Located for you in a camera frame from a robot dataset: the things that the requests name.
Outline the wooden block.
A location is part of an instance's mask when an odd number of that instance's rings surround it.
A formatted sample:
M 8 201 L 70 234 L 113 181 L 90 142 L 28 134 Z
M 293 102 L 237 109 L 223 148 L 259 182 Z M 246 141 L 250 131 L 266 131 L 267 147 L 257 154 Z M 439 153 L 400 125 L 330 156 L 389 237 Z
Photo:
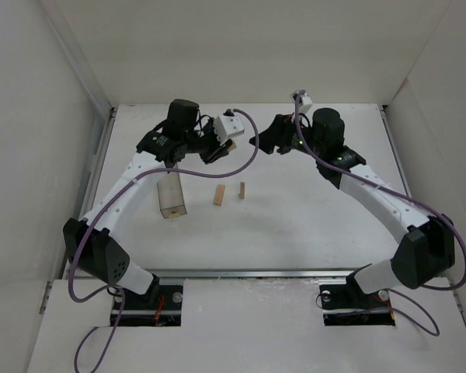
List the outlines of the wooden block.
M 214 206 L 221 206 L 224 200 L 226 186 L 223 184 L 218 184 L 214 194 Z
M 236 148 L 237 148 L 237 145 L 236 145 L 234 142 L 232 142 L 231 145 L 230 145 L 229 148 L 228 148 L 228 151 L 229 151 L 229 152 L 232 152 L 232 151 L 234 151 Z
M 245 199 L 245 182 L 240 182 L 240 192 L 239 192 L 240 199 Z

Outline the clear plastic box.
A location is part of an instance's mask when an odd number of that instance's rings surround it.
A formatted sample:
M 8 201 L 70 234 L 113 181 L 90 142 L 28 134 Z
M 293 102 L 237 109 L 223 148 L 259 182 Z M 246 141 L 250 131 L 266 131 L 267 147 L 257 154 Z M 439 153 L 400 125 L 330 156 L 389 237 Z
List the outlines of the clear plastic box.
M 162 217 L 177 218 L 187 214 L 180 175 L 167 173 L 157 183 L 159 209 Z

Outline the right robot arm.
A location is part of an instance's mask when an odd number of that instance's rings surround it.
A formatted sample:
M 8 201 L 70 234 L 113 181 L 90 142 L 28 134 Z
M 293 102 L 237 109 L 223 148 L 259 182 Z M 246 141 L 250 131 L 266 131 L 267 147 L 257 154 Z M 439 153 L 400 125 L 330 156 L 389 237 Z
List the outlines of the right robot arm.
M 322 108 L 309 126 L 296 128 L 293 118 L 278 114 L 251 145 L 270 155 L 298 150 L 314 153 L 319 173 L 335 188 L 361 203 L 398 243 L 394 256 L 354 271 L 344 293 L 352 300 L 386 288 L 423 286 L 455 263 L 454 234 L 447 218 L 426 213 L 381 189 L 382 181 L 365 159 L 344 144 L 345 124 L 338 111 Z

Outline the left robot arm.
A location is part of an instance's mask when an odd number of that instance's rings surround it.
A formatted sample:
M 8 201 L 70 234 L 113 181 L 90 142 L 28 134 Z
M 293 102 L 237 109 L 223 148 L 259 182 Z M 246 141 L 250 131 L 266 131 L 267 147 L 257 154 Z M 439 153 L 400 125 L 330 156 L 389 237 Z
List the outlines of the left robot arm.
M 70 218 L 63 227 L 71 270 L 80 269 L 113 288 L 121 297 L 136 296 L 147 304 L 155 300 L 159 279 L 130 258 L 120 244 L 122 231 L 158 182 L 175 173 L 188 154 L 205 164 L 229 153 L 245 127 L 234 110 L 204 123 L 198 103 L 174 99 L 166 118 L 147 132 L 120 178 L 98 204 L 82 218 Z

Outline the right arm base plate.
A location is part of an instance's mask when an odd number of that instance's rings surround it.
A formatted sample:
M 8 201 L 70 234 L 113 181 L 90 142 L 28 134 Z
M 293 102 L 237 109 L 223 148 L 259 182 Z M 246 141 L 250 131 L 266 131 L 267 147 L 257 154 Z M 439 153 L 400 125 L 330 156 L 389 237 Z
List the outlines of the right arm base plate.
M 325 326 L 395 326 L 386 290 L 364 294 L 347 284 L 320 284 L 315 303 Z

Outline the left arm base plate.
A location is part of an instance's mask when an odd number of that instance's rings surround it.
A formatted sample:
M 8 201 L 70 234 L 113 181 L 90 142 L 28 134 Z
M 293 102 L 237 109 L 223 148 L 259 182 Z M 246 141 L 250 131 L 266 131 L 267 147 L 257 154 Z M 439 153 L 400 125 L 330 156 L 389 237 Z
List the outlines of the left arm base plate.
M 164 284 L 151 302 L 143 295 L 137 295 L 127 289 L 124 304 L 122 298 L 114 291 L 110 325 L 114 326 L 122 309 L 118 326 L 126 327 L 177 327 L 182 324 L 183 286 L 181 284 Z

